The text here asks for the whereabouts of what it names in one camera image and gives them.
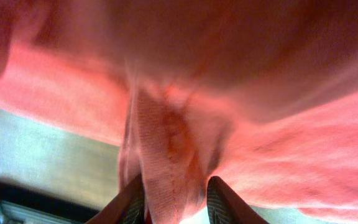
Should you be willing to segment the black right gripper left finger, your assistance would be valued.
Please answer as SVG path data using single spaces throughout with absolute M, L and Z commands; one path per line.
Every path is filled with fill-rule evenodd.
M 144 224 L 145 193 L 139 174 L 86 224 Z

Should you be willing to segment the red orange soccer t-shirt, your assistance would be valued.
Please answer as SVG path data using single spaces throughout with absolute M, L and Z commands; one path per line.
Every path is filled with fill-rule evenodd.
M 358 1 L 0 1 L 0 106 L 118 144 L 154 223 L 214 175 L 358 223 Z

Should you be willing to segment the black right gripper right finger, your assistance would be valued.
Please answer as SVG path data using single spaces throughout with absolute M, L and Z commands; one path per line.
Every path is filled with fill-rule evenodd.
M 206 201 L 210 224 L 268 224 L 218 176 L 208 181 Z

